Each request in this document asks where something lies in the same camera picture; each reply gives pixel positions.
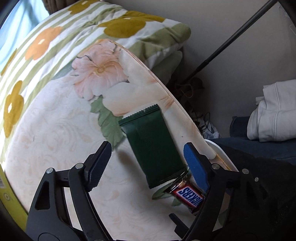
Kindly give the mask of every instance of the green leaf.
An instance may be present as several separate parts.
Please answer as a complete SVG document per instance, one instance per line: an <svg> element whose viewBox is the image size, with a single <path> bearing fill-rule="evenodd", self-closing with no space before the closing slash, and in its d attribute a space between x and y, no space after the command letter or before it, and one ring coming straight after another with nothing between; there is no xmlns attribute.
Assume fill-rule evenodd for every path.
<svg viewBox="0 0 296 241"><path fill-rule="evenodd" d="M121 141L123 134L118 124L122 116L114 116L110 110L103 105L103 96L91 103L91 112L98 113L98 124L103 136L112 145L112 149Z"/></svg>
<svg viewBox="0 0 296 241"><path fill-rule="evenodd" d="M175 206L180 206L182 203L178 200L178 199L176 199L176 198L174 198L174 200L173 200L173 202L172 202L172 206L173 207L175 207Z"/></svg>
<svg viewBox="0 0 296 241"><path fill-rule="evenodd" d="M168 198L171 197L172 195L169 193L163 192L165 189L167 189L173 182L163 186L162 188L158 189L155 193L152 195L152 200L157 200L161 198Z"/></svg>

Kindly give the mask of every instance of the barcode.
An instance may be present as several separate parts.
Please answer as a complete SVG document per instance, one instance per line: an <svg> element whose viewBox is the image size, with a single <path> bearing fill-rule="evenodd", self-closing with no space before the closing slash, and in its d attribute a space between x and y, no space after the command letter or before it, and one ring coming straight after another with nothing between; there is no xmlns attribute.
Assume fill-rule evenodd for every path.
<svg viewBox="0 0 296 241"><path fill-rule="evenodd" d="M5 185L4 185L4 183L3 183L2 179L1 179L1 177L0 177L0 188L5 188Z"/></svg>

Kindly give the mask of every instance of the green packet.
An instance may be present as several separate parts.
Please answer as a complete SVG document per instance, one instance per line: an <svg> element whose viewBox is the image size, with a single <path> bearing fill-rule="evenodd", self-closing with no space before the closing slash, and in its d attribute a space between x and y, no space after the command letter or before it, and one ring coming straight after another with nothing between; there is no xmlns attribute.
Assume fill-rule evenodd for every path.
<svg viewBox="0 0 296 241"><path fill-rule="evenodd" d="M150 189L186 171L158 105L120 120L119 125L146 175Z"/></svg>

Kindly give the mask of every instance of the floral tablecloth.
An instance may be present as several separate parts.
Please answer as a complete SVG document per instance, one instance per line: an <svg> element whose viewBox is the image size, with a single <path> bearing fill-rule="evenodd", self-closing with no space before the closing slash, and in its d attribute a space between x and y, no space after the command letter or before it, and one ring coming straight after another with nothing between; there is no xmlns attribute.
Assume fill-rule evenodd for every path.
<svg viewBox="0 0 296 241"><path fill-rule="evenodd" d="M17 95L22 82L16 83ZM174 212L187 225L194 216L172 199L153 201L145 175L118 121L158 104L183 156L192 142L211 162L219 157L204 141L196 125L155 75L128 50L99 40L66 65L40 91L19 121L6 154L6 176L20 202L29 210L35 191L49 167L69 169L84 162L104 140L113 147L111 159L93 203L113 239L175 240ZM66 189L68 209L75 227L79 222Z"/></svg>

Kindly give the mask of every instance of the pink flower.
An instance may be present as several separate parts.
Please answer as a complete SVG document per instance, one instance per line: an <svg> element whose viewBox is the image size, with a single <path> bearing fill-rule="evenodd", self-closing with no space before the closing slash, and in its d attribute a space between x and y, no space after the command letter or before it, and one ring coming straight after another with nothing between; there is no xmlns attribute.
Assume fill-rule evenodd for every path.
<svg viewBox="0 0 296 241"><path fill-rule="evenodd" d="M127 81L121 65L119 53L121 48L114 43L102 40L83 52L72 62L75 69L74 88L80 98L91 100L94 96L103 95L110 87Z"/></svg>

